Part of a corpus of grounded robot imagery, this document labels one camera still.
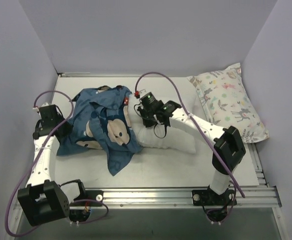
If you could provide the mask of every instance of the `pillow with animal print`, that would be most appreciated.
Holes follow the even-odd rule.
[[[247,144],[269,138],[243,86],[240,63],[225,70],[189,76],[188,80],[197,89],[209,122],[225,128],[236,127]]]

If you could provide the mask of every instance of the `blue cloth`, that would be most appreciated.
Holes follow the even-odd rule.
[[[142,150],[128,117],[130,94],[125,86],[87,88],[77,94],[73,117],[68,120],[73,131],[61,140],[57,155],[104,149],[113,176],[127,166],[132,156]]]

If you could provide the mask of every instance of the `deer print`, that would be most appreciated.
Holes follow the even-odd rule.
[[[208,97],[207,94],[211,92],[212,92],[211,88],[208,88],[207,90],[204,91],[204,96],[200,98],[202,106],[205,105],[208,100],[210,100],[210,97]]]
[[[246,114],[250,113],[249,109],[247,109],[247,108],[242,108],[241,111],[231,111],[231,112],[232,112],[233,115],[240,115],[240,116],[236,116],[235,117],[236,119],[241,119],[241,120],[239,120],[237,122],[241,122],[241,121],[243,121],[243,119],[249,119],[250,120],[250,118],[247,117],[247,115],[246,115]]]

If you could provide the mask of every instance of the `gray floor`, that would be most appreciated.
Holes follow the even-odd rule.
[[[29,229],[20,221],[19,232]],[[92,224],[72,226],[64,220],[45,224],[23,240],[278,240],[271,208],[236,208],[221,226],[211,225],[198,209],[111,209],[109,216]]]

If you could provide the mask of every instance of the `pillow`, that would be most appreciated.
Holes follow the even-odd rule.
[[[188,81],[196,87],[209,122],[236,127],[247,144],[269,138],[243,86],[240,63],[225,70],[189,76]]]
[[[156,99],[162,100],[163,103],[166,103],[169,100],[172,100],[176,103],[180,103],[177,98],[173,97],[160,97],[155,96]],[[192,112],[194,108],[194,101],[191,97],[183,97],[182,101],[185,104],[185,107],[188,111]],[[142,118],[137,115],[134,110],[134,106],[139,104],[139,100],[134,97],[134,95],[129,96],[129,104],[128,104],[128,114],[131,121],[132,129],[135,132],[137,140],[140,145],[147,148],[159,148],[159,149],[177,149],[186,153],[195,154],[196,146],[194,137],[190,134],[174,128],[167,128],[167,135],[165,138],[161,139],[156,137],[163,137],[165,134],[164,126],[158,125],[155,128],[156,135],[154,134],[154,128],[149,127],[146,128],[142,123]]]

